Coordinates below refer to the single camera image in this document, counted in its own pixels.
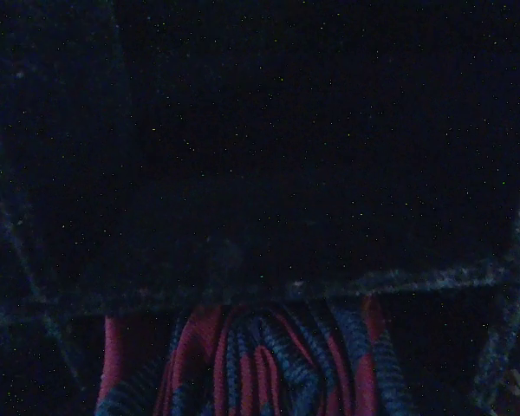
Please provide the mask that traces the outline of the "red navy striped tie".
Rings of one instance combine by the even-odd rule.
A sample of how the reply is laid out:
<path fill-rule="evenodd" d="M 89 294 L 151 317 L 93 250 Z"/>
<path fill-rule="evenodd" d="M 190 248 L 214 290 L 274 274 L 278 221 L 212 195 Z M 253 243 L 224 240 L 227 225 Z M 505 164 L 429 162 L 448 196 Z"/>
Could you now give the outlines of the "red navy striped tie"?
<path fill-rule="evenodd" d="M 379 304 L 197 307 L 105 320 L 99 415 L 414 415 Z"/>

